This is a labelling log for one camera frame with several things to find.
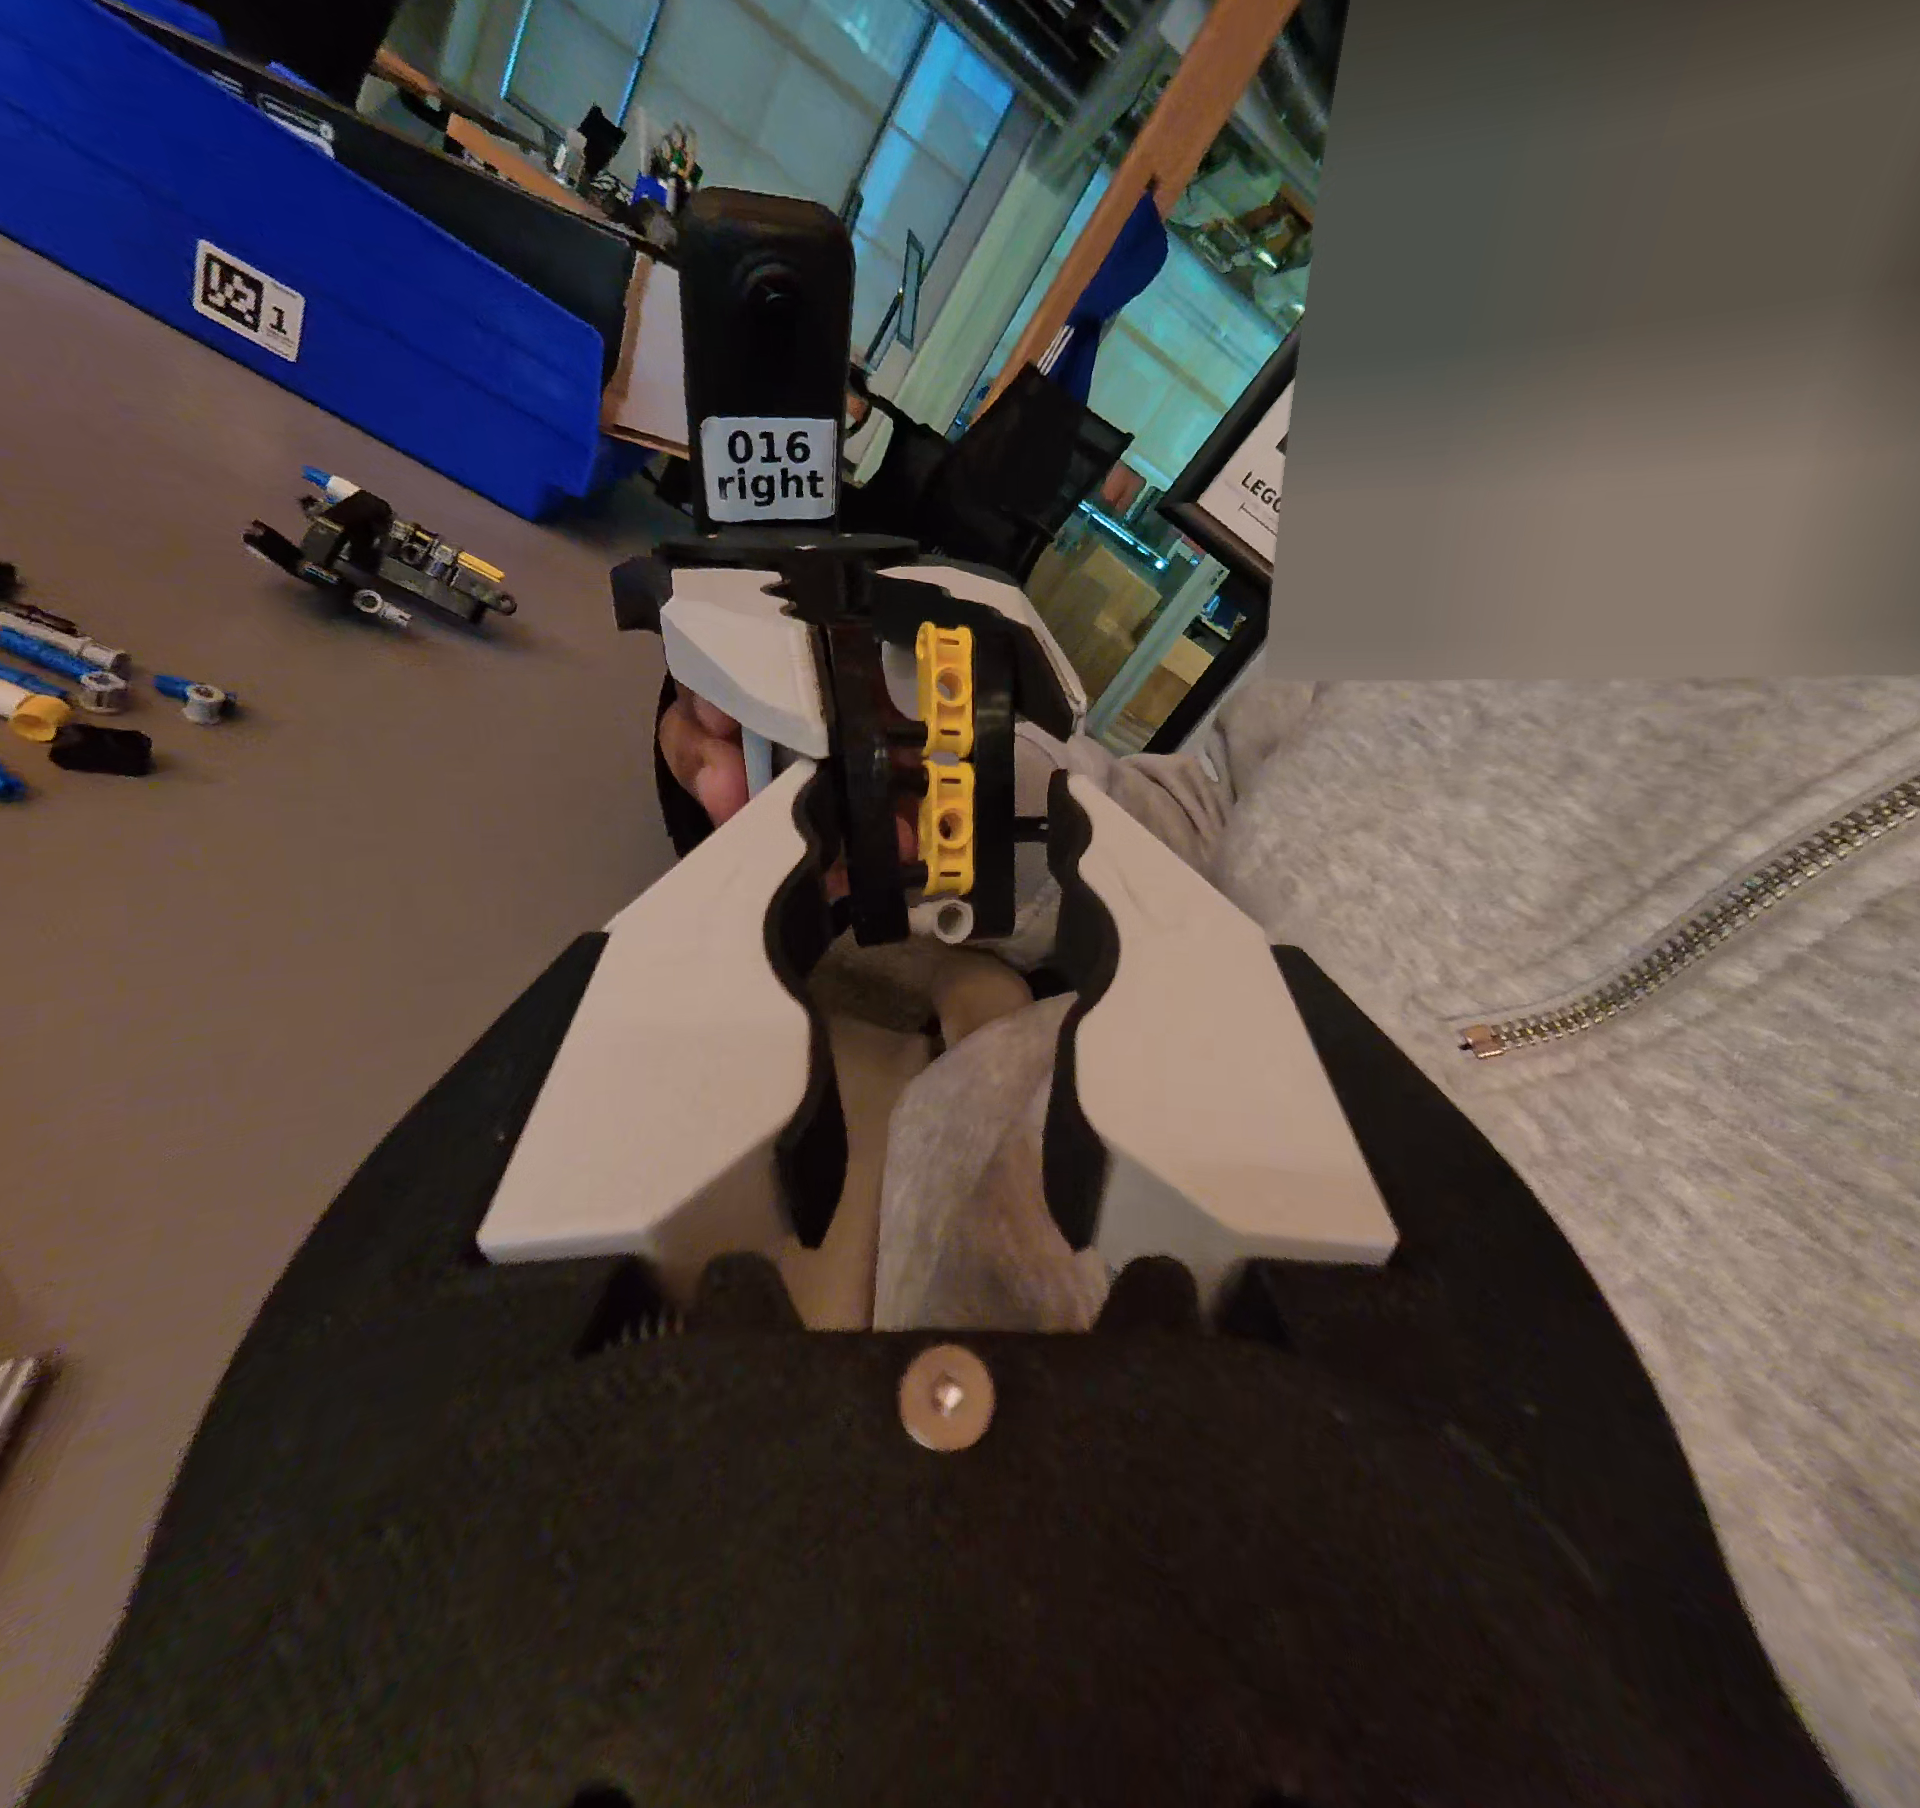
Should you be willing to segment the person's right hand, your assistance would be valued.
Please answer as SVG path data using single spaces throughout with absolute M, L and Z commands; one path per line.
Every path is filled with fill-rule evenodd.
M 655 713 L 655 799 L 676 858 L 741 813 L 752 799 L 744 730 L 668 677 Z

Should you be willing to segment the blue plastic crate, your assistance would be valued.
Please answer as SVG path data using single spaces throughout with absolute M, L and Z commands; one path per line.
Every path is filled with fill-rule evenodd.
M 91 0 L 1 0 L 1 115 L 12 241 L 518 516 L 638 472 L 585 322 Z M 303 295 L 298 363 L 193 315 L 197 240 Z

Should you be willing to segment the black yellow lego assembly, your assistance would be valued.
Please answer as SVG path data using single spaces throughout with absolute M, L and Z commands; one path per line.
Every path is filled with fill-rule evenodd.
M 793 594 L 825 665 L 828 788 L 853 939 L 876 949 L 912 932 L 1009 932 L 1020 836 L 1017 624 L 846 554 L 828 554 Z

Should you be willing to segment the blue jacket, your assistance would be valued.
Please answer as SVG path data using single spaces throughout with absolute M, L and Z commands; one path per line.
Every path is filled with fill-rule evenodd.
M 1092 407 L 1099 345 L 1120 313 L 1162 276 L 1166 255 L 1163 218 L 1154 190 L 1148 188 L 1075 301 L 1057 336 L 1038 357 L 1043 379 L 1080 407 Z

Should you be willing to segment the wooden beam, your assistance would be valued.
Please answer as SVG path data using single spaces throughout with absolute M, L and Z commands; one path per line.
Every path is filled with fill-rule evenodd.
M 1302 0 L 1211 0 L 1160 101 L 1079 231 L 1053 281 L 1024 325 L 984 401 L 993 407 L 1020 374 L 1059 339 L 1068 315 L 1092 284 L 1142 200 L 1168 214 L 1199 161 L 1256 82 L 1265 53 Z

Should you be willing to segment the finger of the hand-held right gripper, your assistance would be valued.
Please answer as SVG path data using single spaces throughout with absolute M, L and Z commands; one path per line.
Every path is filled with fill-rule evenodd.
M 874 582 L 880 713 L 894 750 L 931 743 L 917 662 L 922 624 L 973 630 L 973 763 L 1014 763 L 1023 725 L 1070 737 L 1085 722 L 1075 668 L 1014 582 L 973 565 L 894 565 Z
M 660 609 L 667 670 L 741 731 L 808 763 L 828 758 L 818 631 L 772 568 L 678 568 Z

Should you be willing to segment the beige trousers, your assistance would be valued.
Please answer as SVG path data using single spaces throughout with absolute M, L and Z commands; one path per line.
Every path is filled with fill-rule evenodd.
M 842 936 L 808 981 L 828 1030 L 847 1178 L 806 1281 L 828 1328 L 1043 1332 L 1077 1310 L 1043 1213 L 1053 1016 L 1003 956 Z

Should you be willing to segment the white fiducial marker tag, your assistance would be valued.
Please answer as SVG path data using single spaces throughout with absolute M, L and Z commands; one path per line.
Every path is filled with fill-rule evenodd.
M 196 241 L 190 307 L 201 322 L 281 363 L 301 357 L 303 295 L 210 240 Z

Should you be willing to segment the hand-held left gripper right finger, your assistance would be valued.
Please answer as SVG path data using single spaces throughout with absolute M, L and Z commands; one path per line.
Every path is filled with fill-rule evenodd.
M 1256 1260 L 1386 1265 L 1395 1224 L 1262 927 L 1085 775 L 1051 777 L 1045 824 L 1067 1246 L 1111 1276 L 1176 1260 L 1205 1306 Z

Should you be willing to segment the scattered small lego pins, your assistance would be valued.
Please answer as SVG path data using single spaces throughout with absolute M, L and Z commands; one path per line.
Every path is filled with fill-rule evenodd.
M 1 727 L 64 774 L 146 780 L 155 741 L 130 727 L 146 700 L 197 730 L 242 717 L 235 691 L 197 676 L 140 670 L 130 652 L 20 594 L 20 573 L 1 563 Z

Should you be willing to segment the white framed sign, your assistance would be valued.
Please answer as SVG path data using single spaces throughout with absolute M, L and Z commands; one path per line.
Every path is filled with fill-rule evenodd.
M 1257 589 L 1272 582 L 1299 345 L 1295 328 L 1158 503 L 1172 530 Z

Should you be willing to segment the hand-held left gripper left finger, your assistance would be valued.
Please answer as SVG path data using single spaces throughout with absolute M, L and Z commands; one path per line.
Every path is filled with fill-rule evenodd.
M 828 824 L 818 766 L 792 765 L 610 921 L 479 1224 L 491 1265 L 635 1257 L 676 1306 L 719 1257 L 814 1284 L 850 1165 L 808 991 Z

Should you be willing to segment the grey zip hoodie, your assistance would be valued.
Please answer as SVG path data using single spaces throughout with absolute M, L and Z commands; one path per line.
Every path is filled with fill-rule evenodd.
M 1915 1804 L 1915 677 L 1257 662 L 1211 750 L 1215 883 L 1553 1215 L 1846 1791 Z

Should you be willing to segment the black office chair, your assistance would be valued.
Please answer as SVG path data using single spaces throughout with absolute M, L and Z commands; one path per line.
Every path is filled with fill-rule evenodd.
M 871 397 L 868 405 L 894 429 L 876 473 L 846 487 L 842 530 L 907 541 L 928 560 L 1018 585 L 1132 444 L 1034 367 L 955 440 L 894 402 Z

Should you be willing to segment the black lego chassis assembly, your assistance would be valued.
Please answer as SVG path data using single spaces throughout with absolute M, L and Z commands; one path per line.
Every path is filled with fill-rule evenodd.
M 516 616 L 500 566 L 460 549 L 347 477 L 301 469 L 301 532 L 252 521 L 242 543 L 258 560 L 326 601 L 393 630 L 418 611 L 479 628 Z

